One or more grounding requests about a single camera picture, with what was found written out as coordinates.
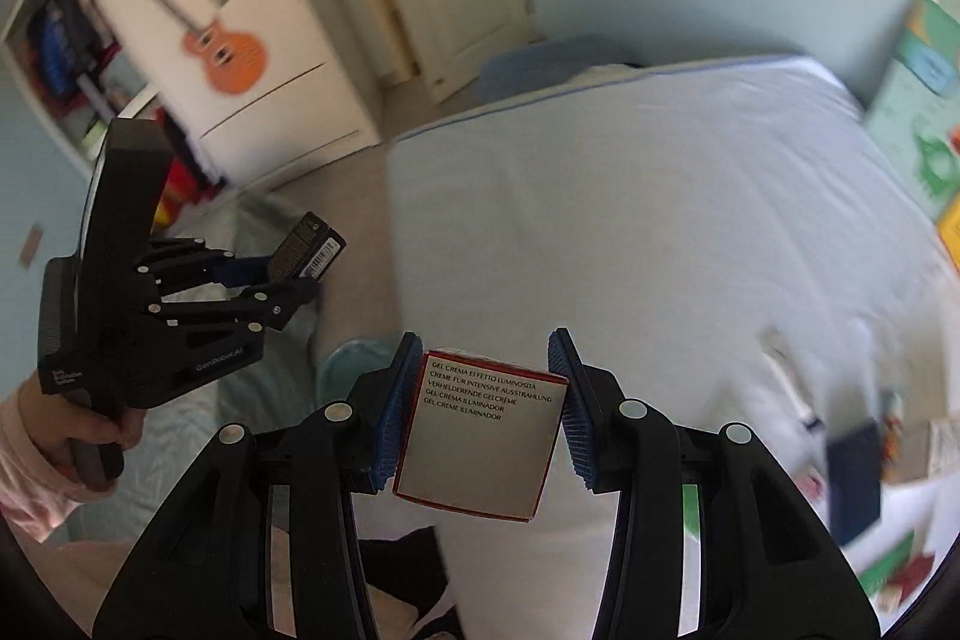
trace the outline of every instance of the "person's left hand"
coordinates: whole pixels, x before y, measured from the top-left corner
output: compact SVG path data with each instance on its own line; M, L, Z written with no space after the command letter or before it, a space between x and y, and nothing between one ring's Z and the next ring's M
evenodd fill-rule
M80 482L70 453L70 439L92 445L116 442L125 451L143 437L146 410L125 408L120 422L115 423L93 410L67 401L64 396L47 396L40 389L40 378L34 373L20 389L20 419L31 442L56 471L74 482Z

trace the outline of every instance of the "guitar body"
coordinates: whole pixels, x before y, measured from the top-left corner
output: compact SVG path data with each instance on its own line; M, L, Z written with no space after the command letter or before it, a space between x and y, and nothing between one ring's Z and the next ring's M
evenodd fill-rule
M256 85L267 68L267 49L253 34L227 31L219 18L200 33L187 31L184 52L200 58L210 87L241 94Z

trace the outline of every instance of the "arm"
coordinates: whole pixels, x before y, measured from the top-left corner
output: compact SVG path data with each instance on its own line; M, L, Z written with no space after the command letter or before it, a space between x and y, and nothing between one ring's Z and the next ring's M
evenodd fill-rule
M109 494L76 480L67 440L131 448L142 431L141 410L126 410L117 425L64 397L44 396L34 374L0 404L0 512L42 541L78 504Z

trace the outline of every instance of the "pink sleeve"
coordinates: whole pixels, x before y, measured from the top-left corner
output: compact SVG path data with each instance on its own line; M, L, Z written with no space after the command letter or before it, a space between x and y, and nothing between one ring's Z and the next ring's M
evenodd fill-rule
M18 389L0 404L0 512L42 542L78 504L107 494L69 480L43 458L23 428L19 396Z

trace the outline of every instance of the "barcode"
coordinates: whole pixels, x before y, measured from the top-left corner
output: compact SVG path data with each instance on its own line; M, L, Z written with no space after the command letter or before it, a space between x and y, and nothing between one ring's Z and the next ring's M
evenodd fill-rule
M312 277L316 280L323 274L323 270L328 267L329 263L333 261L337 253L340 252L340 243L333 239L333 237L328 238L320 246L320 250L317 251L317 254L311 259L310 263L307 263L304 271L301 271L301 277Z

